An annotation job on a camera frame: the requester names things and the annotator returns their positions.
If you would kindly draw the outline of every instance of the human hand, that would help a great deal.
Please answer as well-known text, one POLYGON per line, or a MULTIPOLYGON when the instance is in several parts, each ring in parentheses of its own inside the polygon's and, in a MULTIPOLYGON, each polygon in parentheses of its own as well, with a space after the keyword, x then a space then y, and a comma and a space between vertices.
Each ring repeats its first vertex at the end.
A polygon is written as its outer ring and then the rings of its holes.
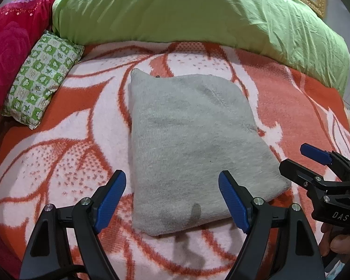
POLYGON ((350 235, 338 235, 331 240, 333 225, 323 223, 321 232, 324 233, 319 250, 322 256, 326 256, 330 250, 341 254, 341 262, 346 263, 350 258, 350 235))

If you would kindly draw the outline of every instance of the small checkered pillow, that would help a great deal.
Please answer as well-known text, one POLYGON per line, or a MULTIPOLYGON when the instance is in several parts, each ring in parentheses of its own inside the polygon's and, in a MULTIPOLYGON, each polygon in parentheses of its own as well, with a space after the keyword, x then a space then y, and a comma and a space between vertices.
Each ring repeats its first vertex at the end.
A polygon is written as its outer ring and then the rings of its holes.
POLYGON ((53 93, 83 51, 84 46, 46 31, 20 68, 1 114, 12 116, 32 130, 36 128, 53 93))

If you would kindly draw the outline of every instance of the floral patterned blanket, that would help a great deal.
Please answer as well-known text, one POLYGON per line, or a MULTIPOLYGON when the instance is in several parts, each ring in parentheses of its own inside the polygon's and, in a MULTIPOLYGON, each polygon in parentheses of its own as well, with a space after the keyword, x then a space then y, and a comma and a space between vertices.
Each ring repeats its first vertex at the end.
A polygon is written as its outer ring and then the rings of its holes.
MULTIPOLYGON (((230 219, 161 237, 131 227, 128 87, 133 68, 163 78, 213 74, 231 80, 247 97, 258 132, 279 161, 293 159, 335 180, 329 169, 301 156, 300 145, 336 150, 350 159, 350 132, 338 92, 271 59, 198 42, 88 46, 37 129, 12 121, 0 131, 0 235, 19 258, 45 204, 73 205, 122 169, 126 190, 99 235, 120 279, 226 277, 245 239, 230 219)), ((320 224, 311 219, 305 190, 293 184, 273 201, 285 207, 292 202, 301 204, 319 240, 320 224)), ((80 263, 73 231, 69 240, 80 263)))

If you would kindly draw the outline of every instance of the metal screw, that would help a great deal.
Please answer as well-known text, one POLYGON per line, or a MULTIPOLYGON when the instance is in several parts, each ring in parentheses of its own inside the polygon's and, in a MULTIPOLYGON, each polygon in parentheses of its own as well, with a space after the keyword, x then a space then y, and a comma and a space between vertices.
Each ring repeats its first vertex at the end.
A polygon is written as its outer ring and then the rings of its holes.
POLYGON ((80 200, 80 203, 81 203, 82 205, 88 205, 88 204, 91 203, 91 198, 85 197, 85 198, 83 198, 82 200, 80 200))
POLYGON ((301 207, 299 206, 299 204, 297 203, 293 203, 292 204, 292 209, 296 212, 300 211, 301 210, 301 207))
POLYGON ((53 209, 53 204, 47 204, 46 206, 44 206, 44 210, 46 212, 49 212, 53 209))
POLYGON ((264 203, 264 200, 262 198, 257 197, 257 198, 254 198, 254 203, 256 205, 262 205, 264 203))

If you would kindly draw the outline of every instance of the gray cloth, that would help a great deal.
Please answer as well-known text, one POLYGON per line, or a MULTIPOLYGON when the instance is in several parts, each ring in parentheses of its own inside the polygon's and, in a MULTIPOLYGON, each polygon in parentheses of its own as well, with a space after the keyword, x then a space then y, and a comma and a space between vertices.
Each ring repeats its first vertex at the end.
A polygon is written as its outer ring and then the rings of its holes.
POLYGON ((232 82, 134 69, 130 92, 134 228, 160 235, 228 218, 218 188, 223 170, 265 200, 290 187, 232 82))

